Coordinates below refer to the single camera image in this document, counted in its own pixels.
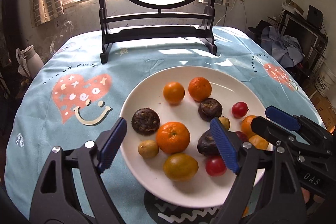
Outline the person's right hand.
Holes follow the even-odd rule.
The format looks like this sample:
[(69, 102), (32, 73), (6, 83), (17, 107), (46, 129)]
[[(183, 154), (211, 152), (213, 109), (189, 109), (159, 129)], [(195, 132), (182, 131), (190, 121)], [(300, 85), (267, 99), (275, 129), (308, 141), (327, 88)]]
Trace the person's right hand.
[(305, 188), (301, 188), (303, 199), (305, 201), (306, 209), (308, 210), (310, 207), (312, 207), (315, 203), (323, 203), (324, 198), (317, 196), (315, 194), (311, 194), (308, 190)]

